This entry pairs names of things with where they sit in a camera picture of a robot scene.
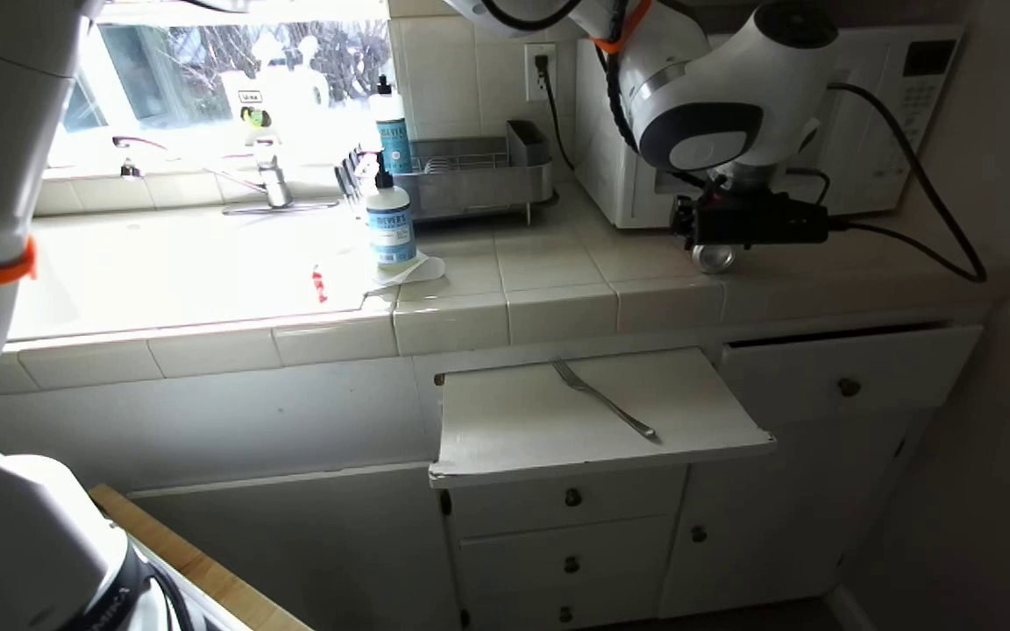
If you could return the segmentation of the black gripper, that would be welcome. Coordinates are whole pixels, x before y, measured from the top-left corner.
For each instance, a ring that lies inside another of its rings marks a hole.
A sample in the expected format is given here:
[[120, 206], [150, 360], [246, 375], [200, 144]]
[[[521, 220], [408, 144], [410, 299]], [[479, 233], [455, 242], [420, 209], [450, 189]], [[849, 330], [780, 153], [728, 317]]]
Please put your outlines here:
[[828, 209], [772, 189], [677, 195], [670, 228], [692, 244], [823, 242]]

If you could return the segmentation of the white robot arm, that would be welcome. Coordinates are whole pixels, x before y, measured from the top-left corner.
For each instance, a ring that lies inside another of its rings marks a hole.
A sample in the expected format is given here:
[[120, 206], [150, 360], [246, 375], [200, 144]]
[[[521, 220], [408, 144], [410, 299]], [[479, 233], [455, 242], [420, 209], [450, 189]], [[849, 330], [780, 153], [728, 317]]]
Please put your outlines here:
[[[0, 0], [0, 353], [34, 267], [40, 171], [79, 43], [110, 0]], [[760, 0], [719, 46], [652, 0], [447, 0], [479, 29], [580, 26], [612, 66], [612, 110], [675, 174], [774, 168], [813, 131], [837, 29], [809, 0]], [[200, 631], [184, 582], [110, 524], [71, 468], [0, 451], [0, 631]]]

